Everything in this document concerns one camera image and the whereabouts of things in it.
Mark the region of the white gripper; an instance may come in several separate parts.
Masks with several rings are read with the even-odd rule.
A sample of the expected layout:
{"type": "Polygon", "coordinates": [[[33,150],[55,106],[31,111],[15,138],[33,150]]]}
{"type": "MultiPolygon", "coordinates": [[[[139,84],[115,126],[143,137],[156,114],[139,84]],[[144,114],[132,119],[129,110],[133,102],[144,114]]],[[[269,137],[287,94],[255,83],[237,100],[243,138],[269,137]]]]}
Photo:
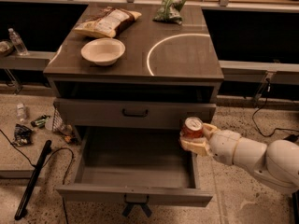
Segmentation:
{"type": "Polygon", "coordinates": [[[215,161],[225,165],[233,164],[235,148],[241,138],[240,133],[229,130],[220,131],[217,126],[204,123],[203,136],[205,138],[188,139],[180,137],[179,142],[186,151],[190,151],[202,157],[211,156],[213,153],[215,161]]]}

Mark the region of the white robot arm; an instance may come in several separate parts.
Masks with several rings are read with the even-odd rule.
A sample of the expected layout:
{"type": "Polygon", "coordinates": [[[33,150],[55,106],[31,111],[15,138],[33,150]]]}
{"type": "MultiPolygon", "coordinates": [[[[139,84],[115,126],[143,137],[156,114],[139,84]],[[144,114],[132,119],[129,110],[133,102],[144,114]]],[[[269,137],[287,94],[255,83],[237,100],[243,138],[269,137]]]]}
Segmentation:
{"type": "Polygon", "coordinates": [[[252,177],[283,194],[299,190],[299,146],[288,140],[269,145],[220,130],[214,125],[184,125],[179,142],[184,150],[210,155],[219,163],[237,166],[252,177]]]}

